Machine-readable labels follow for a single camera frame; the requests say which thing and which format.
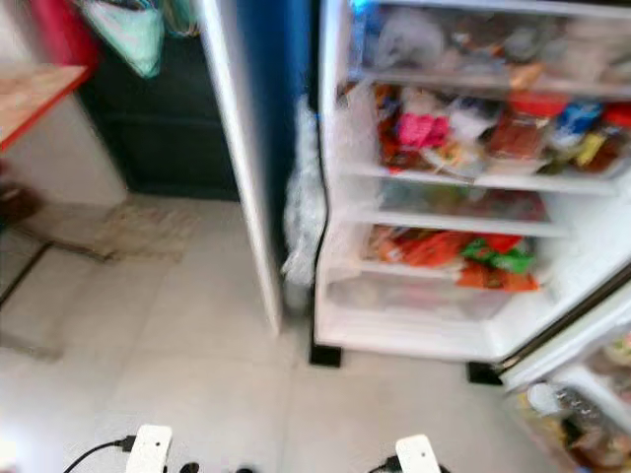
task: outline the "floor mat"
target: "floor mat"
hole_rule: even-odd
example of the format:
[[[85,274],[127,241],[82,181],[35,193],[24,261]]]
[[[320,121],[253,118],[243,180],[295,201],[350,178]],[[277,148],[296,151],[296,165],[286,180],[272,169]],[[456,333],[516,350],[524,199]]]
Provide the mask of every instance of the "floor mat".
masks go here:
[[[198,221],[189,210],[126,203],[102,223],[91,247],[114,260],[180,261]]]

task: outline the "black cable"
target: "black cable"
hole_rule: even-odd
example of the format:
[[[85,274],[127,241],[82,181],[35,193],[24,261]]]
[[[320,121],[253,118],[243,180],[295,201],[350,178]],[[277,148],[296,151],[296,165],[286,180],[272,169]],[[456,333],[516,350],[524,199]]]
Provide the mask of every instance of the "black cable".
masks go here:
[[[104,448],[108,448],[110,446],[119,446],[120,444],[120,440],[115,440],[115,441],[109,441],[108,443],[102,443],[101,445],[97,445],[94,448],[86,451],[83,455],[81,455],[79,458],[77,458],[75,461],[72,462],[72,464],[66,468],[63,473],[70,473],[72,470],[75,469],[75,467],[81,463],[83,460],[85,460],[87,457],[89,457],[90,455],[92,455],[95,451],[99,451],[102,450]]]
[[[401,471],[401,464],[398,461],[398,456],[389,456],[387,460],[377,468],[373,468],[368,473],[399,473]]]
[[[76,466],[79,463],[81,463],[87,457],[92,455],[95,451],[103,450],[104,448],[108,448],[110,446],[119,446],[120,448],[122,448],[122,451],[129,452],[131,451],[131,447],[134,445],[135,441],[136,441],[136,436],[127,436],[124,439],[113,440],[107,443],[102,443],[101,445],[97,445],[94,448],[91,448],[90,450],[86,451],[83,455],[81,455],[79,458],[73,461],[72,464],[68,468],[63,470],[63,473],[70,473],[72,470],[76,468]]]

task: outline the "refrigerator door edge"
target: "refrigerator door edge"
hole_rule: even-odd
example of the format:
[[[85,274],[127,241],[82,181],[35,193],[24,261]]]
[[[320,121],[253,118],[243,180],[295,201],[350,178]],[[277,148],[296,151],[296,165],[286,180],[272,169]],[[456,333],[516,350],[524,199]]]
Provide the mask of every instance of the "refrigerator door edge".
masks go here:
[[[588,312],[598,307],[602,302],[607,300],[607,298],[615,294],[616,291],[623,288],[629,282],[631,282],[631,262],[627,262],[622,269],[615,273],[593,293],[568,310],[568,312],[561,316],[556,322],[545,328],[538,335],[526,341],[526,343],[524,343],[514,353],[506,357],[502,362],[497,363],[494,366],[495,372],[501,375],[518,363],[521,363],[522,360],[531,356],[550,340],[554,339],[554,337],[558,334],[562,333],[568,327],[571,327]]]
[[[574,323],[540,344],[518,363],[500,373],[507,390],[538,379],[581,356],[592,343],[623,325],[631,324],[631,281],[613,291]]]

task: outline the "green package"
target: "green package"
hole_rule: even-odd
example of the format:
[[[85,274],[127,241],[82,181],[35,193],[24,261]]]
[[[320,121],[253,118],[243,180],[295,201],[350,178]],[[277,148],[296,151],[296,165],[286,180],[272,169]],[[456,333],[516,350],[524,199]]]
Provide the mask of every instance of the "green package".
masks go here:
[[[486,244],[484,238],[476,238],[460,254],[465,258],[494,268],[503,269],[510,273],[526,272],[534,260],[534,256],[526,252],[525,245],[522,243],[506,253],[498,253]]]

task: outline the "dark cabinet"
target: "dark cabinet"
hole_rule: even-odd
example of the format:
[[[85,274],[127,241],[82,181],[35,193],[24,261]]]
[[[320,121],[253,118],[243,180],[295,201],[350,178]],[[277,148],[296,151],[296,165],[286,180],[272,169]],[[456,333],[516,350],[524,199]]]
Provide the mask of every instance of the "dark cabinet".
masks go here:
[[[144,79],[105,43],[81,99],[132,191],[238,199],[199,37],[166,37],[161,70]]]

